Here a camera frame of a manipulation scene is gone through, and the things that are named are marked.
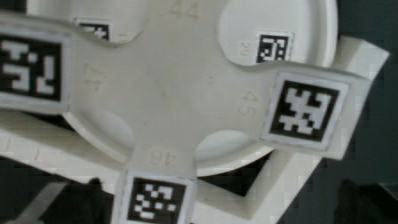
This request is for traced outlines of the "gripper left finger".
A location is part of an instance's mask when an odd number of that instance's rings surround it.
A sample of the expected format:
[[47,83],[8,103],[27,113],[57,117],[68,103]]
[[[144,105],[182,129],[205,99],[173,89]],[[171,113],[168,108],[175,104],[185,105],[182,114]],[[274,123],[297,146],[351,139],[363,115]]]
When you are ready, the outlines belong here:
[[112,202],[98,178],[84,184],[52,182],[11,224],[111,224]]

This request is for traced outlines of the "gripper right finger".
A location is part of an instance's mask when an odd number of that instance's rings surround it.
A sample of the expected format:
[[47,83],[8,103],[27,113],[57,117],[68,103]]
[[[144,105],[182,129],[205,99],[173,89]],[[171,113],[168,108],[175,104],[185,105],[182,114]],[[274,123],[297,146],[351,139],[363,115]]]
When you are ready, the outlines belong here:
[[398,224],[398,183],[342,181],[335,224]]

